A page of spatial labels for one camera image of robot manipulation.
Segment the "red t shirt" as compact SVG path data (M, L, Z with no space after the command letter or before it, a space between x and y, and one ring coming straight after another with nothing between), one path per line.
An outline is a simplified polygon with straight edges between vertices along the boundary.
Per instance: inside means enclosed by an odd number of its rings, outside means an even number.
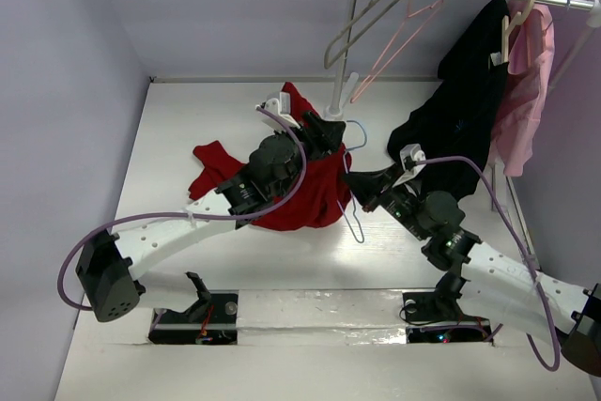
M281 91L290 95L291 115L299 122L300 128L304 125L302 115L305 112L318 115L311 102L292 83L284 83ZM236 221L237 228L246 224L274 231L326 227L343 216L343 210L351 200L351 192L343 181L343 175L352 159L344 144L336 153L329 153L323 159L307 161L304 179L291 198L286 196L298 185L299 177L287 194L262 194L247 176L248 162L242 163L229 155L219 141L195 147L193 155L204 166L200 176L189 187L189 197L193 201L217 191L231 203L230 211L234 216L262 211L277 203L283 204L259 218Z

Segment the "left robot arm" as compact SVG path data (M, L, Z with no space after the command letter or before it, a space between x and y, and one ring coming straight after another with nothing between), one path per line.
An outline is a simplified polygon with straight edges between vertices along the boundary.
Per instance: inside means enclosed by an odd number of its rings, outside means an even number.
M211 237L234 232L288 203L305 181L308 164L336 153L346 124L312 112L296 123L266 105L257 111L273 132L237 173L187 207L121 219L132 227L110 226L85 239L76 275L100 323L120 319L146 293L142 278L167 258Z

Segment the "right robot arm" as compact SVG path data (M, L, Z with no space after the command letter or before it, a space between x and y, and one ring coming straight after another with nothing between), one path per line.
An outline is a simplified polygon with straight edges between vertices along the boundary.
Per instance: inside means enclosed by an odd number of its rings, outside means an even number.
M497 251L462 227L465 214L451 194L413 194L399 165L344 180L364 210L385 209L424 242L426 259L444 273L432 296L439 316L491 319L557 346L576 368L599 376L598 286L562 282Z

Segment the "black t shirt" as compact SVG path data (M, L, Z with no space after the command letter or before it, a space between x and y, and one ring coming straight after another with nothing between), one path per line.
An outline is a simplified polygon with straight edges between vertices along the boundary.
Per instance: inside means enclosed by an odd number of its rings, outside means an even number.
M403 147L418 144L428 159L462 156L485 169L508 75L508 65L494 65L490 56L501 50L508 15L506 0L490 0L480 10L440 61L434 94L392 131L391 158L398 162Z

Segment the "pink shirt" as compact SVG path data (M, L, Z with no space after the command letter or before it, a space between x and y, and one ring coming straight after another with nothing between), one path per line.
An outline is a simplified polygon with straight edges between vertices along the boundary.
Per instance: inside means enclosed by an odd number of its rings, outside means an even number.
M525 1L510 1L507 16L524 5ZM547 6L535 3L525 23L511 34L509 47L507 80L491 133L491 151L503 162L507 177L520 177L532 156L555 54L553 18ZM501 52L491 57L493 63L501 63Z

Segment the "wooden hanger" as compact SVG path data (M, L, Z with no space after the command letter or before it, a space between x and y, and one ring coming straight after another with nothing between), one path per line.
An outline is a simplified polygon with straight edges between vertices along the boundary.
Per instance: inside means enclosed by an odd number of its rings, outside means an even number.
M525 23L533 10L536 0L525 0L522 10L518 10L513 16L505 16L501 22L501 63L509 61L509 38L514 29Z

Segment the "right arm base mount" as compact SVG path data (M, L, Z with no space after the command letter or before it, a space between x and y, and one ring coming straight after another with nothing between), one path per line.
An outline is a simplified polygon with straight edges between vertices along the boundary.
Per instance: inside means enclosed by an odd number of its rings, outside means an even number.
M490 322L461 311L457 301L465 281L445 274L430 290L403 294L399 317L409 344L482 343L491 340Z

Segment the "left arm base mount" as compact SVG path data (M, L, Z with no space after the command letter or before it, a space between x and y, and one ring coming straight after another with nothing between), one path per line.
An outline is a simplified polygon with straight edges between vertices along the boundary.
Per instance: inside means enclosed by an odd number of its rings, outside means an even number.
M187 271L196 299L183 311L155 309L148 331L154 345L227 346L238 342L238 291L208 290L203 279Z

